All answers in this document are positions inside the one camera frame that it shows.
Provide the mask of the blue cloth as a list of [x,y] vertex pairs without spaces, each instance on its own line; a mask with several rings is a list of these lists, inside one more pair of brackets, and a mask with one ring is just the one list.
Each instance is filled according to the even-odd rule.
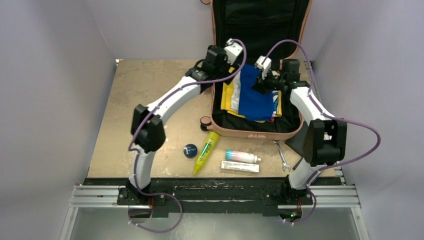
[[260,74],[258,69],[248,64],[245,64],[240,72],[238,113],[248,121],[269,121],[275,109],[271,93],[262,94],[252,89]]

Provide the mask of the yellow cloth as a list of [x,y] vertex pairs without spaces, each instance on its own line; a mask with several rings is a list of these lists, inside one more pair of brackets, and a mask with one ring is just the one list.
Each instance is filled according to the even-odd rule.
[[279,90],[262,94],[252,89],[260,73],[254,66],[245,65],[231,83],[224,83],[220,109],[232,116],[261,124],[272,123],[281,117],[282,93]]

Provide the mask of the pink suitcase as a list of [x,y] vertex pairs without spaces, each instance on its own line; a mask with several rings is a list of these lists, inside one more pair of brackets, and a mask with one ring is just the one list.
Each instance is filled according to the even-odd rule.
[[[277,42],[301,41],[312,1],[212,0],[210,4],[214,45],[223,47],[230,38],[241,40],[247,48],[245,72]],[[213,131],[221,136],[285,141],[302,129],[304,118],[288,96],[282,98],[282,116],[259,123],[222,109],[223,90],[221,82],[213,86],[210,111]]]

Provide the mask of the yellow green tube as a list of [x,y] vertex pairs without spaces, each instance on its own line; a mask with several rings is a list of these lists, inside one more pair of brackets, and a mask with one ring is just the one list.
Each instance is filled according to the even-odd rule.
[[209,132],[207,139],[204,143],[202,150],[200,151],[199,156],[197,157],[193,169],[193,174],[197,175],[199,171],[204,167],[207,162],[212,150],[214,149],[216,143],[218,142],[220,136],[216,132]]

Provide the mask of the white teal spray bottle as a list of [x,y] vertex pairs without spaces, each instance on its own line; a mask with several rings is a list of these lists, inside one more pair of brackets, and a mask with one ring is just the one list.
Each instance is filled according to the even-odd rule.
[[236,151],[236,150],[227,150],[225,153],[225,159],[228,161],[256,164],[259,163],[262,159],[255,154]]

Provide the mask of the white toothpaste box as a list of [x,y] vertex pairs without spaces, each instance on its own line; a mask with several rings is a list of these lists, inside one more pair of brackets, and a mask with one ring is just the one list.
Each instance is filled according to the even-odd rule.
[[232,170],[232,171],[241,171],[249,173],[259,173],[260,166],[258,164],[244,163],[244,162],[235,162],[235,161],[222,161],[221,169],[223,170]]

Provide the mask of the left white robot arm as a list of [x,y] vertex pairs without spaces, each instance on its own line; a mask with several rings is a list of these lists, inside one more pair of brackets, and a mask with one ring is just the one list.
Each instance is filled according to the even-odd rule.
[[151,170],[156,152],[166,140],[165,123],[188,101],[215,83],[229,81],[243,68],[247,58],[243,43],[226,47],[210,46],[206,57],[189,68],[181,80],[165,95],[144,106],[135,107],[131,123],[132,140],[128,151],[135,152],[133,173],[129,182],[134,187],[129,197],[138,205],[146,203],[151,183]]

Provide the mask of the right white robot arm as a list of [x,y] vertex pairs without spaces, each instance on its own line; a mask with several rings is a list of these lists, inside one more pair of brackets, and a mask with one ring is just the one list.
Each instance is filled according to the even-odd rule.
[[307,124],[303,142],[303,158],[296,169],[288,175],[289,185],[281,189],[280,196],[288,204],[300,198],[300,190],[306,189],[323,168],[343,160],[346,151],[347,124],[335,120],[326,113],[310,84],[300,80],[300,62],[285,59],[280,72],[271,69],[269,57],[260,56],[254,66],[260,71],[255,87],[262,94],[273,90],[288,96]]

